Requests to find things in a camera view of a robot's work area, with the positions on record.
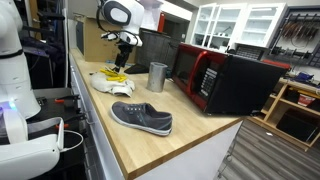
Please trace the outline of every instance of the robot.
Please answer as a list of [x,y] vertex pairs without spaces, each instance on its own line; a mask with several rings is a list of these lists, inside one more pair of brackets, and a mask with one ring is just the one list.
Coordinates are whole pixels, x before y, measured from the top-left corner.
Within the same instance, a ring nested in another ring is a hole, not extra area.
[[28,119],[40,111],[18,31],[22,20],[13,0],[0,0],[0,102],[13,102]]
[[57,164],[64,151],[63,120],[53,118],[41,124],[50,127],[60,123],[58,135],[28,139],[28,133],[37,132],[37,125],[27,125],[26,119],[41,108],[31,88],[18,36],[22,20],[13,0],[0,0],[0,22],[0,138],[9,141],[0,145],[0,178],[30,179]]
[[[99,21],[100,12],[110,24],[122,26],[120,31],[105,30]],[[100,29],[106,31],[101,38],[109,41],[119,38],[117,42],[120,53],[117,55],[112,71],[119,73],[124,67],[134,46],[142,46],[139,29],[142,24],[144,7],[135,0],[101,0],[97,10],[97,23]]]

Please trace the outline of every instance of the shoe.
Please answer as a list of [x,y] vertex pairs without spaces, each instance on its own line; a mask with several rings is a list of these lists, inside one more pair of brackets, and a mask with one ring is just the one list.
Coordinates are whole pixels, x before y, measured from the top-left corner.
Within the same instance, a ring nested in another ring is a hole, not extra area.
[[172,116],[167,112],[158,112],[148,103],[126,104],[115,102],[111,115],[118,123],[150,133],[167,136],[171,132]]

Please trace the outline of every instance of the ceiling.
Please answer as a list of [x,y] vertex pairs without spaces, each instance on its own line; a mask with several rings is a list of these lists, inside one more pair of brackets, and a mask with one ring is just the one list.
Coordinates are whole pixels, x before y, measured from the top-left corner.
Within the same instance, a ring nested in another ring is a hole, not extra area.
[[[191,11],[193,12],[195,9],[198,9],[198,7],[195,7],[187,2],[185,2],[184,0],[166,0],[167,2],[170,2],[172,4],[175,4],[181,8],[184,8],[188,11]],[[185,22],[189,22],[185,19],[182,19],[182,18],[179,18],[177,16],[173,16],[171,14],[168,14],[168,13],[164,13],[165,14],[165,19],[166,20],[169,20],[169,21],[172,21],[172,22],[175,22],[175,23],[185,23]]]

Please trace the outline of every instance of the red microwave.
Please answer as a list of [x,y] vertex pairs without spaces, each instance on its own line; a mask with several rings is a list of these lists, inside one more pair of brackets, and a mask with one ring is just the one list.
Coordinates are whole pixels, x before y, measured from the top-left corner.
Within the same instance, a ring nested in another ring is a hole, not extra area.
[[261,61],[181,43],[172,79],[207,114],[252,115],[286,70]]

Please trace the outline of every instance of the white sole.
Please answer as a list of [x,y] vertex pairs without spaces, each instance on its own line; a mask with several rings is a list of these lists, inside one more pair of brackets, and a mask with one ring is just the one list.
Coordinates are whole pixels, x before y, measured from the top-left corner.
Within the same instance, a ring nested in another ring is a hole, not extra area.
[[171,128],[170,128],[169,130],[161,131],[161,130],[156,130],[156,129],[149,128],[149,127],[139,126],[139,125],[136,125],[136,124],[126,123],[126,122],[122,121],[121,119],[119,119],[119,118],[114,114],[114,112],[112,111],[112,109],[111,109],[111,115],[112,115],[112,117],[114,118],[114,120],[117,121],[119,124],[124,125],[124,126],[127,126],[127,127],[130,127],[130,128],[144,130],[144,131],[147,131],[147,132],[150,132],[150,133],[152,133],[152,134],[159,135],[159,136],[167,136],[167,135],[169,135],[170,132],[171,132]]

